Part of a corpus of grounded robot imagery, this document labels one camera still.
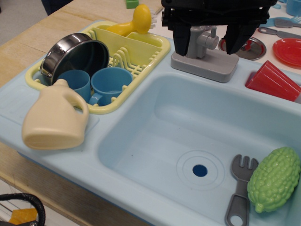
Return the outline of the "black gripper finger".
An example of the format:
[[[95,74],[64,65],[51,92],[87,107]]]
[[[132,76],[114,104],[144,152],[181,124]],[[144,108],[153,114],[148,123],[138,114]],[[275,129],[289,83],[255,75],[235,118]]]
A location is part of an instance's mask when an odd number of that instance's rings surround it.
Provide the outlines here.
[[[190,25],[175,24],[173,30],[174,47],[177,54],[186,56],[190,41]]]
[[[223,24],[226,33],[223,37],[228,55],[238,52],[258,28],[259,24]]]

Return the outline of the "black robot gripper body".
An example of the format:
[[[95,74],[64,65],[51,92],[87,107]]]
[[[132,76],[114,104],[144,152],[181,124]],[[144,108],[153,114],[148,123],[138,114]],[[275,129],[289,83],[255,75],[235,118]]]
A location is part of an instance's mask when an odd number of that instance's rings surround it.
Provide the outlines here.
[[[257,28],[269,18],[276,0],[163,0],[162,25],[240,25]]]

